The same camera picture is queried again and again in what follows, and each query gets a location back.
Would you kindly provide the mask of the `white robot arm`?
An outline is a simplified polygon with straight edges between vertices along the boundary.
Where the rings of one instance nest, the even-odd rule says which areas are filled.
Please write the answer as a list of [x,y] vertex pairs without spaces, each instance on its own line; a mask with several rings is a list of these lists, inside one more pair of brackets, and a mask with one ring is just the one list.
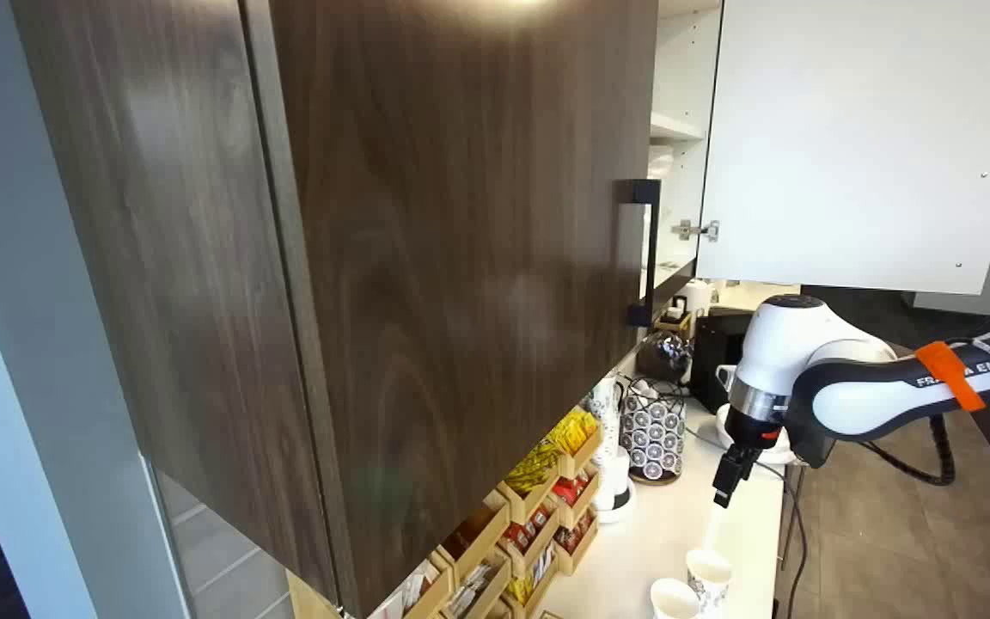
[[780,438],[821,469],[840,442],[874,445],[915,419],[990,409],[990,331],[897,351],[813,297],[756,308],[730,387],[711,499],[732,501]]

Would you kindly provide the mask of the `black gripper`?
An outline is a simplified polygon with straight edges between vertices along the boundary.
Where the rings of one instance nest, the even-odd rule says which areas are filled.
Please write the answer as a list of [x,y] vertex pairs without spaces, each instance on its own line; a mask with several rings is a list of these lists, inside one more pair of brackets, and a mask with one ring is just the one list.
[[732,449],[720,453],[711,489],[711,501],[720,509],[732,506],[732,493],[750,478],[756,459],[778,445],[780,423],[730,417],[725,435],[732,438]]

